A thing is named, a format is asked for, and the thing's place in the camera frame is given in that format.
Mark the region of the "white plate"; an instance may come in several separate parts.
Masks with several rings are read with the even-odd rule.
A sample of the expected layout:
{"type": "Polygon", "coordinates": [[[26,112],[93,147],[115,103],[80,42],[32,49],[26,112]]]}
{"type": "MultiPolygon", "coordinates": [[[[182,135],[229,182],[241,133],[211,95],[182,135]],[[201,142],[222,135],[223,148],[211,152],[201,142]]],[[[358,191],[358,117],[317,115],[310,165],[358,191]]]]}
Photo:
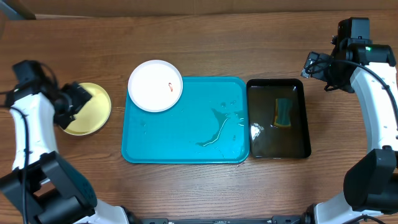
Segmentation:
{"type": "Polygon", "coordinates": [[[149,60],[138,65],[131,73],[127,90],[132,102],[152,113],[173,107],[183,91],[180,72],[164,60],[149,60]]]}

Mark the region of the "yellow plate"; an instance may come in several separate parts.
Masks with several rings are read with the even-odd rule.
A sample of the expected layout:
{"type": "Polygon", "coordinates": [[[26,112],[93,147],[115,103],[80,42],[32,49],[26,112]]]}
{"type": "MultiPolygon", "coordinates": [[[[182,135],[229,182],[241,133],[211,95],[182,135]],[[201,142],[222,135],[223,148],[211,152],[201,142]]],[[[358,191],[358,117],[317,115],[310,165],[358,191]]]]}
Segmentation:
{"type": "Polygon", "coordinates": [[[94,83],[80,83],[92,95],[63,131],[74,136],[85,136],[99,131],[111,114],[111,98],[107,91],[94,83]]]}

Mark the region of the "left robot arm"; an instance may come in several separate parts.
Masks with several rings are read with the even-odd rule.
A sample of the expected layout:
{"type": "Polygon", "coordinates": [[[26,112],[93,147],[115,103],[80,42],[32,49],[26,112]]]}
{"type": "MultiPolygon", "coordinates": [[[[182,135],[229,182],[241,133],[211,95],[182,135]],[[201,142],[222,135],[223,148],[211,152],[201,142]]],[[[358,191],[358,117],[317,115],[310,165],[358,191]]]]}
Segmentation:
{"type": "Polygon", "coordinates": [[[12,172],[1,192],[24,223],[135,223],[124,207],[97,199],[88,180],[58,153],[53,126],[65,128],[91,95],[79,84],[61,90],[26,83],[7,94],[16,129],[12,172]]]}

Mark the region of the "green yellow sponge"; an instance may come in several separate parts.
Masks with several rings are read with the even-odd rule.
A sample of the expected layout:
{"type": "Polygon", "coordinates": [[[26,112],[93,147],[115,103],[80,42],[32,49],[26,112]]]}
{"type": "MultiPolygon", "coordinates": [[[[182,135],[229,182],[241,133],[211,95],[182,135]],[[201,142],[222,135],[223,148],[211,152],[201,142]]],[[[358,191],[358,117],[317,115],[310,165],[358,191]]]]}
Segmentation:
{"type": "Polygon", "coordinates": [[[275,100],[274,121],[273,125],[286,128],[291,125],[290,112],[292,109],[292,100],[288,98],[277,98],[275,100]]]}

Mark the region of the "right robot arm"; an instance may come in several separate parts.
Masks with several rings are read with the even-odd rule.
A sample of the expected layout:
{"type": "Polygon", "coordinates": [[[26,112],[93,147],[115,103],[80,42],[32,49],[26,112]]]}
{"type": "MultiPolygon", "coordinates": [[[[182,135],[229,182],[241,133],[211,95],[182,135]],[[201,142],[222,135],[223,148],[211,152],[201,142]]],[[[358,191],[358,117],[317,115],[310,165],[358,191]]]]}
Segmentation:
{"type": "Polygon", "coordinates": [[[325,89],[357,95],[368,151],[345,175],[343,191],[312,205],[302,223],[357,223],[397,213],[396,60],[388,45],[354,43],[332,55],[310,52],[302,76],[326,82],[325,89]]]}

